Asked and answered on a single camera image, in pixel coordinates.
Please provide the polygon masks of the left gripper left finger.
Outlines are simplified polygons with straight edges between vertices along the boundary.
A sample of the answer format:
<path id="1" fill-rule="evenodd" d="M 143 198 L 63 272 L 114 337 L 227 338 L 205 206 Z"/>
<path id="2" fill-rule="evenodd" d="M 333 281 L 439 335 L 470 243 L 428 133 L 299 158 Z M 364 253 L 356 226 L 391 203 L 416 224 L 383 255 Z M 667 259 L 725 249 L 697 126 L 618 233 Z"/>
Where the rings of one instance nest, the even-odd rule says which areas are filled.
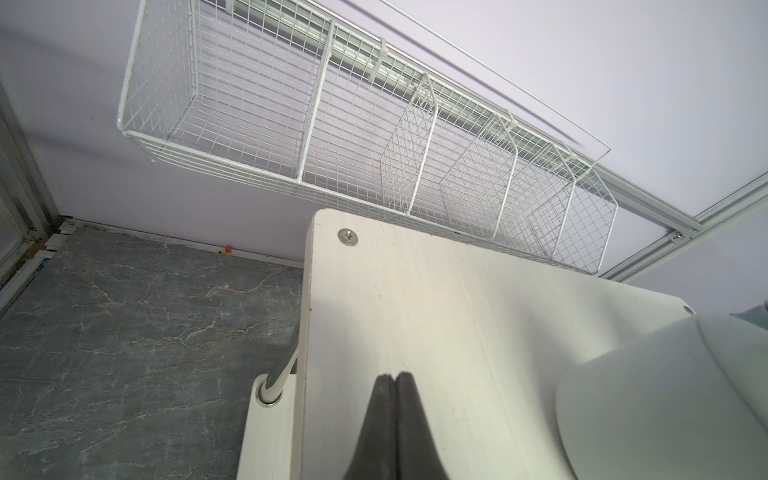
<path id="1" fill-rule="evenodd" d="M 395 380 L 376 378 L 358 442 L 344 479 L 396 479 L 397 397 Z"/>

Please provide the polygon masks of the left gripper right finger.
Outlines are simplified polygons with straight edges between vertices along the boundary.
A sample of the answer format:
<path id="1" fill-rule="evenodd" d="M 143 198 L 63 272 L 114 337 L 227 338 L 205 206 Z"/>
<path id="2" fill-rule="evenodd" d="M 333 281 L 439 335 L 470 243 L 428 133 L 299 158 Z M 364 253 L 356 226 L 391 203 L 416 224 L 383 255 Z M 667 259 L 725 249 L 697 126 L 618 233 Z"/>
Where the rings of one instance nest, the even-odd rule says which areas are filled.
<path id="1" fill-rule="evenodd" d="M 399 479 L 448 479 L 442 465 L 414 376 L 395 380 L 397 401 L 397 469 Z"/>

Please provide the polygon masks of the large light blue tea canister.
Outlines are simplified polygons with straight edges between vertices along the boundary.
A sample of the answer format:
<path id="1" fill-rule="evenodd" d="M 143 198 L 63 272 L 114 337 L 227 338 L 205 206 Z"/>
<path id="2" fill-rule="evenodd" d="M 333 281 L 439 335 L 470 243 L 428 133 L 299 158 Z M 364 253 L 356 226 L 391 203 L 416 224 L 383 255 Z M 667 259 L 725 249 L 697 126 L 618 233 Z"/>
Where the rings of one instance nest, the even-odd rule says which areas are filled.
<path id="1" fill-rule="evenodd" d="M 768 330 L 768 301 L 764 301 L 760 305 L 752 307 L 743 312 L 734 313 L 734 316 L 755 326 Z"/>

